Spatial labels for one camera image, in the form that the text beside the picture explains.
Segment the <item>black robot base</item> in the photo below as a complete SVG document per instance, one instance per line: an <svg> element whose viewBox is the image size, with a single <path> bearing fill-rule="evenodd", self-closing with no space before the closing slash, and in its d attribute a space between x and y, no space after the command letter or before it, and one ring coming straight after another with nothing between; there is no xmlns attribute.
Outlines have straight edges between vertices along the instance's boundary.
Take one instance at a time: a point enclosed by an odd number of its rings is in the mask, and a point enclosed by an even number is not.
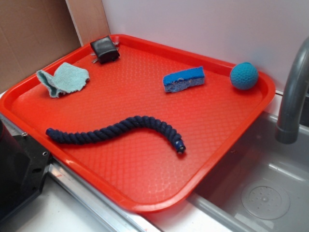
<svg viewBox="0 0 309 232"><path fill-rule="evenodd" d="M37 198L51 154L30 135L11 135L0 123L0 222Z"/></svg>

